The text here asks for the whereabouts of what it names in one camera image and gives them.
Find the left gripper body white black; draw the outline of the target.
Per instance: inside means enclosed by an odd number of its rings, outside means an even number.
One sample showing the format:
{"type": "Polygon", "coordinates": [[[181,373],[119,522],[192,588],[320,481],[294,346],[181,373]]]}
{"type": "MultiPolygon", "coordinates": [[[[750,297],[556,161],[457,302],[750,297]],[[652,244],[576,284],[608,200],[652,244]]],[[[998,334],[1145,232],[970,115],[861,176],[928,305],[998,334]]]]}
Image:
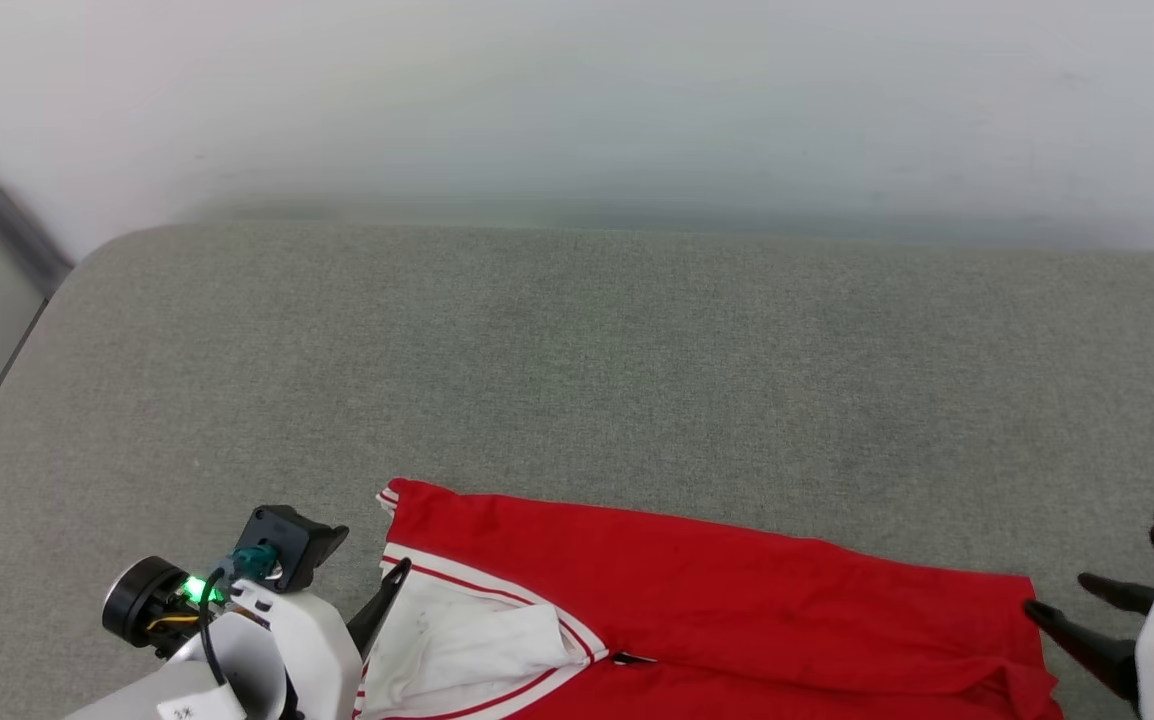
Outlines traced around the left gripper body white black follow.
{"type": "Polygon", "coordinates": [[[339,612],[308,591],[217,588],[149,556],[112,583],[102,624],[162,667],[68,720],[352,720],[362,657],[339,612]]]}

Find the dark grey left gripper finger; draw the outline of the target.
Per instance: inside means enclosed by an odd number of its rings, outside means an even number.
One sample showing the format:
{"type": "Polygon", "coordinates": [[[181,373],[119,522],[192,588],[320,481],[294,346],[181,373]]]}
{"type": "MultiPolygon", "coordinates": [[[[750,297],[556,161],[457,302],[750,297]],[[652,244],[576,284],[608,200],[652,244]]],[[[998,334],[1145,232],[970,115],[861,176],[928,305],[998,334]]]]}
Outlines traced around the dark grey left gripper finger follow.
{"type": "Polygon", "coordinates": [[[403,558],[394,569],[385,571],[377,592],[373,594],[361,610],[357,612],[353,618],[349,620],[347,630],[359,657],[367,659],[370,657],[373,643],[376,642],[382,627],[388,620],[388,615],[395,601],[402,592],[409,571],[412,569],[412,561],[403,558]]]}

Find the red and white jersey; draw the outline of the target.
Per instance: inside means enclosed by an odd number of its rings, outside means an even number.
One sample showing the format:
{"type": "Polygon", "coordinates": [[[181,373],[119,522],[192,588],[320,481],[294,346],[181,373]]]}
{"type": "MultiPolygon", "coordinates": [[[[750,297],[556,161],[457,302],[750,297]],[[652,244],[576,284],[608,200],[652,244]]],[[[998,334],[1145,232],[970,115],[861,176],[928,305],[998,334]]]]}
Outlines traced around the red and white jersey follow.
{"type": "Polygon", "coordinates": [[[1031,580],[397,478],[355,720],[1063,720],[1031,580]]]}

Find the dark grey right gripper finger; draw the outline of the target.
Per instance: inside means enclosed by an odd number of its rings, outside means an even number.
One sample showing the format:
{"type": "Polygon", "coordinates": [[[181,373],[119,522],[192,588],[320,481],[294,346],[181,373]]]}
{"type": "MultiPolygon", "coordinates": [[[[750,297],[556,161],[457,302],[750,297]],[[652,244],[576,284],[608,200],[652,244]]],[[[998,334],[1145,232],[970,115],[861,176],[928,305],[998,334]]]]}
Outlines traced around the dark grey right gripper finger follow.
{"type": "Polygon", "coordinates": [[[1037,600],[1024,602],[1026,618],[1037,625],[1076,663],[1124,702],[1138,702],[1136,643],[1077,625],[1063,612],[1037,600]]]}
{"type": "Polygon", "coordinates": [[[1097,573],[1077,573],[1084,591],[1121,612],[1148,615],[1154,603],[1154,587],[1133,582],[1121,582],[1097,573]]]}

